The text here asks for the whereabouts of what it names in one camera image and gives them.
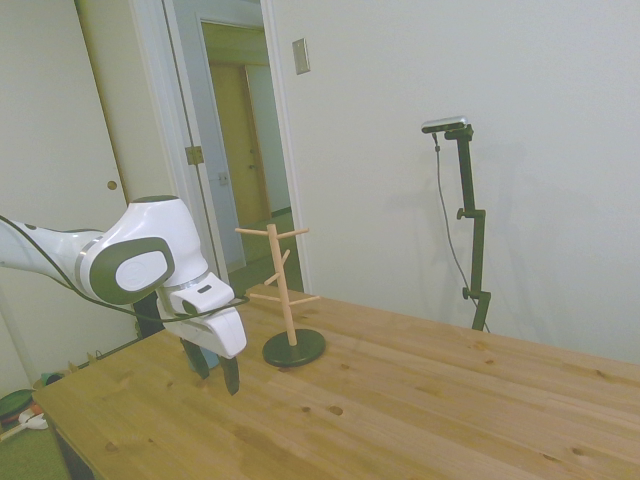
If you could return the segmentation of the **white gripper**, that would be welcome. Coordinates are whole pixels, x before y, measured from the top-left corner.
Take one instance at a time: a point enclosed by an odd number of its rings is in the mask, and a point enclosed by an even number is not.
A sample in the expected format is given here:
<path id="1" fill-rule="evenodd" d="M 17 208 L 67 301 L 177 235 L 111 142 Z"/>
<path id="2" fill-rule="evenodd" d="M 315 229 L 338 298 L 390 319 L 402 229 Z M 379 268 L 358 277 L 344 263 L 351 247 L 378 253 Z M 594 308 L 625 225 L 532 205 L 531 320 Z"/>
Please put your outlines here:
<path id="1" fill-rule="evenodd" d="M 230 395 L 240 388 L 238 361 L 235 356 L 244 350 L 247 339 L 241 317 L 235 308 L 177 322 L 165 322 L 164 327 L 181 337 L 180 341 L 193 370 L 201 379 L 209 377 L 209 366 L 201 347 L 219 355 L 224 381 Z"/>

